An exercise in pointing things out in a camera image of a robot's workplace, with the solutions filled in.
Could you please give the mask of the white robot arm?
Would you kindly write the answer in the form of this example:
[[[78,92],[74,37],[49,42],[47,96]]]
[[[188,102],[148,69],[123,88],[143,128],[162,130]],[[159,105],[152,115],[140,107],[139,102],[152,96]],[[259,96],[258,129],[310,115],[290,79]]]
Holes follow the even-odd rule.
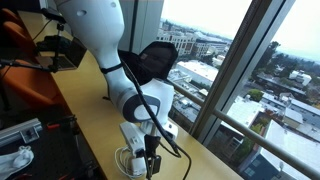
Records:
[[[151,178],[159,171],[156,148],[167,140],[174,151],[178,128],[168,120],[174,88],[160,77],[138,82],[128,62],[119,56],[125,28],[119,0],[54,0],[75,36],[95,57],[108,84],[112,104],[125,121],[120,130],[131,153],[134,177]]]

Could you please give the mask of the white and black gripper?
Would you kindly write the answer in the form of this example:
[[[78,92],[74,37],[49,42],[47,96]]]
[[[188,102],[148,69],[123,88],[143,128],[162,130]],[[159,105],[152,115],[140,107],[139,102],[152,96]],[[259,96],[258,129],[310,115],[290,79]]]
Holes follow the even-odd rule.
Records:
[[[159,136],[151,136],[146,134],[144,136],[145,142],[145,152],[148,157],[145,158],[146,160],[146,167],[147,167],[147,180],[151,180],[152,174],[156,174],[160,171],[162,157],[160,155],[156,156],[156,149],[159,146],[160,137]]]

